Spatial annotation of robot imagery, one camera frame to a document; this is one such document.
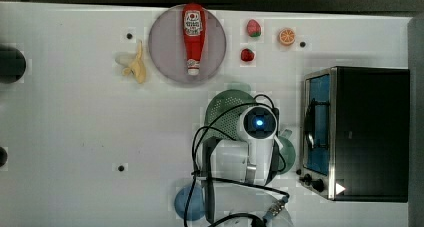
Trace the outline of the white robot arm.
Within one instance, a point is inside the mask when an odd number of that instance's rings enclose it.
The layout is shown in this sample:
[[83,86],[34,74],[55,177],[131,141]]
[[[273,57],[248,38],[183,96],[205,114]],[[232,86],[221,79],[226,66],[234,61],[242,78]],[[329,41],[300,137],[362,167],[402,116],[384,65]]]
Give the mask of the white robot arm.
[[283,144],[277,136],[278,111],[259,103],[248,105],[234,120],[236,138],[211,137],[202,144],[202,173],[205,176],[205,216],[211,224],[215,218],[214,182],[267,189],[279,166]]

